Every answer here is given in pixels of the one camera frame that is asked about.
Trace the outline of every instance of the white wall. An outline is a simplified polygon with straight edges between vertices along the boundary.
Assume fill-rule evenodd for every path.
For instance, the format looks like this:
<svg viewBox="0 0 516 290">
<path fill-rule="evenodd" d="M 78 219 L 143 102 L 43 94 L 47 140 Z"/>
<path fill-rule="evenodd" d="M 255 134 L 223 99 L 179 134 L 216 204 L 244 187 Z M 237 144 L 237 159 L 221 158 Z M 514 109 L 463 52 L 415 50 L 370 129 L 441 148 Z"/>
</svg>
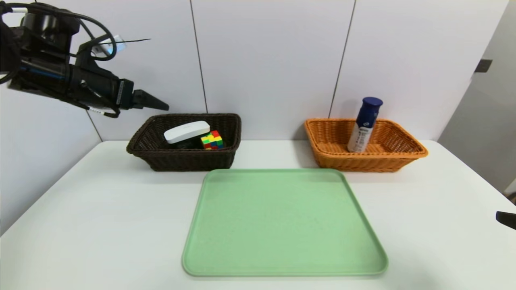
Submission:
<svg viewBox="0 0 516 290">
<path fill-rule="evenodd" d="M 466 91 L 507 0 L 359 0 L 331 117 L 354 117 L 360 99 L 380 117 L 437 140 Z"/>
<path fill-rule="evenodd" d="M 439 143 L 510 193 L 516 191 L 516 2 L 509 2 L 484 58 L 493 59 L 491 68 L 473 76 Z"/>
<path fill-rule="evenodd" d="M 208 112 L 243 139 L 305 138 L 327 118 L 354 0 L 193 0 Z"/>
<path fill-rule="evenodd" d="M 83 109 L 0 87 L 0 230 L 100 143 Z"/>
<path fill-rule="evenodd" d="M 169 104 L 170 111 L 144 108 L 122 111 L 118 119 L 90 113 L 103 140 L 128 140 L 153 115 L 206 112 L 194 24 L 189 0 L 45 0 L 47 4 L 93 17 L 127 43 L 113 60 L 98 62 L 120 78 L 135 83 Z M 96 36 L 101 30 L 87 23 Z M 89 40 L 81 31 L 73 37 L 72 51 Z"/>
<path fill-rule="evenodd" d="M 304 137 L 330 114 L 353 0 L 49 0 L 92 16 L 124 39 L 152 38 L 101 66 L 169 103 L 170 112 L 236 112 L 244 139 Z M 332 117 L 354 117 L 364 96 L 381 117 L 437 139 L 465 92 L 507 0 L 359 0 Z M 201 63 L 197 54 L 194 22 Z M 87 40 L 81 31 L 74 48 Z M 129 139 L 152 115 L 91 114 L 104 140 Z"/>
</svg>

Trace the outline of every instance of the bottle label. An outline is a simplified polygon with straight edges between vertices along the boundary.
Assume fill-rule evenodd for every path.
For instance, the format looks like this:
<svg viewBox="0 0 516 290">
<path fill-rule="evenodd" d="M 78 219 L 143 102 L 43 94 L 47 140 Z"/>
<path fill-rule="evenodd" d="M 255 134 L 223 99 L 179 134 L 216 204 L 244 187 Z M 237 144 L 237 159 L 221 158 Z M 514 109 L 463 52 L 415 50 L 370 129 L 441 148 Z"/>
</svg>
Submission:
<svg viewBox="0 0 516 290">
<path fill-rule="evenodd" d="M 373 128 L 358 127 L 358 124 L 355 123 L 353 133 L 351 133 L 351 138 L 349 138 L 348 151 L 364 152 L 372 132 Z"/>
</svg>

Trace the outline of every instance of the wicker basket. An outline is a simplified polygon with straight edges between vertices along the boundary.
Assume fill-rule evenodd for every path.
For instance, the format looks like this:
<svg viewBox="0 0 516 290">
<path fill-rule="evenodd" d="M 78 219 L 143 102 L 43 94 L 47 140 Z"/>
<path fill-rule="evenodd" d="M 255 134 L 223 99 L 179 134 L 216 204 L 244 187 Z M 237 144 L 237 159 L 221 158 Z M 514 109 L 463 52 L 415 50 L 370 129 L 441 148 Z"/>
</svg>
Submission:
<svg viewBox="0 0 516 290">
<path fill-rule="evenodd" d="M 224 139 L 220 150 L 169 149 L 163 133 L 173 127 L 206 121 Z M 127 152 L 145 160 L 155 171 L 210 171 L 230 168 L 240 145 L 241 120 L 237 114 L 167 114 L 150 117 L 134 134 Z"/>
<path fill-rule="evenodd" d="M 400 125 L 378 119 L 363 153 L 350 153 L 347 143 L 355 119 L 309 119 L 304 123 L 320 167 L 340 171 L 395 172 L 428 151 Z"/>
</svg>

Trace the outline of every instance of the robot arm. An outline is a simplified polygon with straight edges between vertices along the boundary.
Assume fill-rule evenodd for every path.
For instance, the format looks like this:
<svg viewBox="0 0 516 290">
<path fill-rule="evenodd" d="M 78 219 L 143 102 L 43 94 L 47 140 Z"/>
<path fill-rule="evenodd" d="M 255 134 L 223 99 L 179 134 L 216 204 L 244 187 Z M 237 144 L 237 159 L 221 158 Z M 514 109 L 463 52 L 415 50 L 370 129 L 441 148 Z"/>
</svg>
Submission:
<svg viewBox="0 0 516 290">
<path fill-rule="evenodd" d="M 120 109 L 169 109 L 145 91 L 133 91 L 132 81 L 96 64 L 96 60 L 113 59 L 117 49 L 112 34 L 95 19 L 43 3 L 0 2 L 0 16 L 9 12 L 26 14 L 20 27 L 0 21 L 0 74 L 7 73 L 0 84 L 10 81 L 9 89 L 58 99 L 111 118 L 118 117 Z M 106 34 L 83 43 L 73 55 L 72 36 L 81 25 L 85 27 L 81 19 L 98 25 Z M 112 53 L 92 56 L 92 49 L 106 39 L 112 43 Z M 76 57 L 74 65 L 69 63 L 70 56 Z"/>
</svg>

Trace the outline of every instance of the white lid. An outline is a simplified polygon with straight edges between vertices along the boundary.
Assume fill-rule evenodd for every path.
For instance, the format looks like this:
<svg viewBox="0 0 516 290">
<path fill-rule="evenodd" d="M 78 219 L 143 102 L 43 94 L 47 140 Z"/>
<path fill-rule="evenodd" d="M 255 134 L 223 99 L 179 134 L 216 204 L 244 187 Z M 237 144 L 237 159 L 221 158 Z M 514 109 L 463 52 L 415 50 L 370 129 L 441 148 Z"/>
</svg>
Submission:
<svg viewBox="0 0 516 290">
<path fill-rule="evenodd" d="M 183 124 L 167 130 L 163 135 L 169 144 L 174 144 L 179 141 L 189 139 L 191 137 L 199 136 L 209 133 L 209 125 L 205 121 L 197 121 Z"/>
</svg>

